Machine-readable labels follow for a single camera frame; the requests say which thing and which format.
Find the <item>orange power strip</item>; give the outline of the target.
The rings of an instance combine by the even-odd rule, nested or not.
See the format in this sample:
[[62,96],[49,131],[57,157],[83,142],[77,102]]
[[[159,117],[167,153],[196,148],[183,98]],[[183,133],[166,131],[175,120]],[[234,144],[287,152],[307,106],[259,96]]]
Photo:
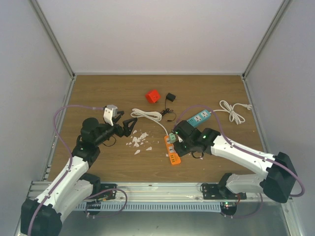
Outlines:
[[166,148],[167,148],[167,154],[168,154],[168,157],[170,159],[171,165],[178,165],[178,164],[180,164],[181,163],[181,159],[178,156],[178,154],[176,153],[176,151],[174,150],[174,146],[170,142],[169,136],[165,136],[164,137],[164,141],[165,141],[165,145],[166,145]]

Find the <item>green USB charger plug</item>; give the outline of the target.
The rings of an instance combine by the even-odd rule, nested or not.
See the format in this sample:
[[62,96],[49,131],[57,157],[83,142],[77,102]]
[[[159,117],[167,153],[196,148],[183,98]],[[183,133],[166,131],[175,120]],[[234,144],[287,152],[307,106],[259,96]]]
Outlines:
[[168,141],[169,141],[169,143],[174,143],[174,142],[176,142],[176,135],[174,134],[174,133],[169,133],[168,134]]

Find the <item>red cube adapter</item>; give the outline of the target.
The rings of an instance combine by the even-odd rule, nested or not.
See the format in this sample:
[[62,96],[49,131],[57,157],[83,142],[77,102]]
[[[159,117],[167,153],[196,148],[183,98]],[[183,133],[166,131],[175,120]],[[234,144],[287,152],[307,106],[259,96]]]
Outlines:
[[153,89],[153,90],[147,92],[145,94],[145,97],[149,103],[154,104],[160,100],[161,95],[156,89]]

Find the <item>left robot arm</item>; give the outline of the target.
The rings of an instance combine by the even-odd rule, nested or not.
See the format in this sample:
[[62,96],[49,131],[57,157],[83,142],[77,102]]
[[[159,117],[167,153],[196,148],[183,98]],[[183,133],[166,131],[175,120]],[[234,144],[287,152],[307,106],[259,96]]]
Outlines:
[[27,236],[57,236],[71,212],[88,197],[101,194],[100,178],[88,174],[100,154],[99,145],[114,135],[128,137],[137,118],[117,122],[124,113],[115,106],[104,109],[104,123],[87,118],[82,123],[76,146],[65,167],[35,199],[26,199],[21,207],[20,232]]

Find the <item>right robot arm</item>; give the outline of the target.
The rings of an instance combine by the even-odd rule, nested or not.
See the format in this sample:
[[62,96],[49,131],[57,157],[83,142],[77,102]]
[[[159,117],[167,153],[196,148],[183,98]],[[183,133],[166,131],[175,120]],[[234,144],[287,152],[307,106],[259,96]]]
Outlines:
[[211,128],[199,131],[186,120],[178,123],[173,131],[179,138],[174,150],[180,157],[196,152],[215,155],[252,171],[250,175],[224,174],[218,183],[218,194],[223,199],[241,193],[263,193],[275,202],[286,203],[290,197],[297,173],[287,154],[257,151]]

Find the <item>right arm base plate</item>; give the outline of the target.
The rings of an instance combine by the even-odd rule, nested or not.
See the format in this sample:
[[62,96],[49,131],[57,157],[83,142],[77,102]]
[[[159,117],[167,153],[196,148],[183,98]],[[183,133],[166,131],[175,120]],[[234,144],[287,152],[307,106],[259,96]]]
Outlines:
[[202,183],[200,191],[204,200],[246,200],[246,193],[235,194],[229,190],[220,190],[217,183]]

